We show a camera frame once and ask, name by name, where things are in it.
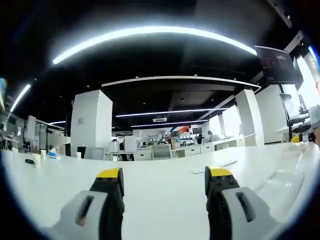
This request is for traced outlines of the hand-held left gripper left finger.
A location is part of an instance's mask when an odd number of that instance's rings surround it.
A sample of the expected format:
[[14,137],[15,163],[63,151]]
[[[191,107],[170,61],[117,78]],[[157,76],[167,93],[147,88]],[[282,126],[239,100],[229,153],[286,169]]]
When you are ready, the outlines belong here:
[[121,240],[125,212],[121,167],[97,174],[89,190],[73,197],[49,228],[51,240]]

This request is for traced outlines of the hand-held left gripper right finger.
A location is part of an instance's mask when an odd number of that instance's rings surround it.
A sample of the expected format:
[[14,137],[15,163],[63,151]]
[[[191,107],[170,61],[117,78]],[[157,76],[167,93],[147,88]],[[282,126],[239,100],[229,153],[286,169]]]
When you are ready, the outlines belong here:
[[254,191],[225,168],[204,169],[210,240],[261,240],[277,222]]

